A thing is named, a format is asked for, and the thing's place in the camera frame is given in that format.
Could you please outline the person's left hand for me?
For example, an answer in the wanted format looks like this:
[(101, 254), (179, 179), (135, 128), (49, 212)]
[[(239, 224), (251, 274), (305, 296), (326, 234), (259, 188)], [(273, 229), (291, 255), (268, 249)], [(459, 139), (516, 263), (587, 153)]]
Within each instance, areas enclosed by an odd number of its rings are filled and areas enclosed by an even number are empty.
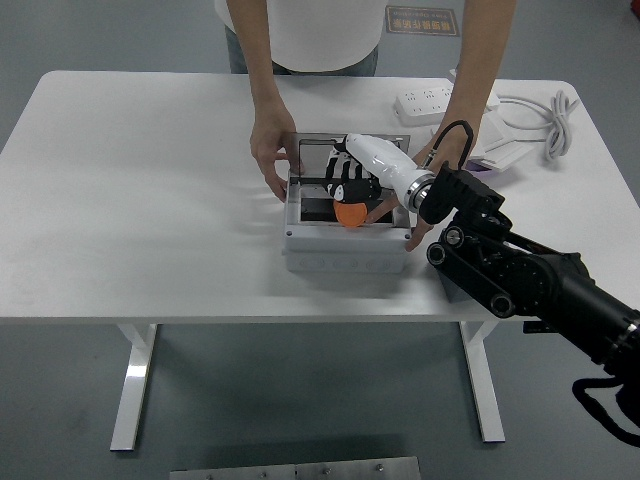
[[(432, 138), (429, 143), (422, 148), (414, 157), (413, 161), (421, 166), (426, 163), (430, 152), (434, 149), (436, 138)], [(432, 161), (427, 165), (428, 169), (434, 173), (438, 173), (442, 165), (447, 162), (451, 169), (460, 168), (460, 159), (466, 162), (468, 154), (465, 152), (466, 134), (463, 130), (455, 128), (452, 132), (445, 135), (444, 139), (439, 143), (436, 153), (433, 155)], [(381, 217), (394, 210), (400, 205), (400, 201), (396, 194), (391, 194), (384, 199), (376, 208), (370, 211), (365, 219), (366, 224), (374, 224)], [(423, 241), (425, 235), (434, 228), (422, 218), (418, 217), (416, 224), (412, 227), (410, 238), (405, 243), (405, 250), (411, 252), (416, 249)]]

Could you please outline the person's right hand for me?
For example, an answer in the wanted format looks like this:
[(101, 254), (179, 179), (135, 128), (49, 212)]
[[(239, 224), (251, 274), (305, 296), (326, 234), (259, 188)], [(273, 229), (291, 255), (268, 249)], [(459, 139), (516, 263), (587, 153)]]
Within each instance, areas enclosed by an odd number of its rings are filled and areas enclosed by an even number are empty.
[(255, 112), (250, 137), (251, 154), (264, 181), (281, 201), (286, 200), (287, 181), (276, 171), (276, 163), (287, 161), (293, 171), (299, 170), (291, 135), (296, 132), (294, 119), (285, 107), (260, 108)]

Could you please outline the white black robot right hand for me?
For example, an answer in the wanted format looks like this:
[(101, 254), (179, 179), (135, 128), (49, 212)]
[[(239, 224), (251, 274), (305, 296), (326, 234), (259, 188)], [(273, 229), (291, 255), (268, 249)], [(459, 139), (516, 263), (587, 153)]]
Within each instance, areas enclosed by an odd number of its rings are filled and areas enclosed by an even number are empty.
[(324, 188), (343, 204), (363, 203), (395, 192), (401, 205), (416, 212), (426, 198), (435, 174), (420, 168), (394, 143), (370, 135), (348, 134), (334, 143)]

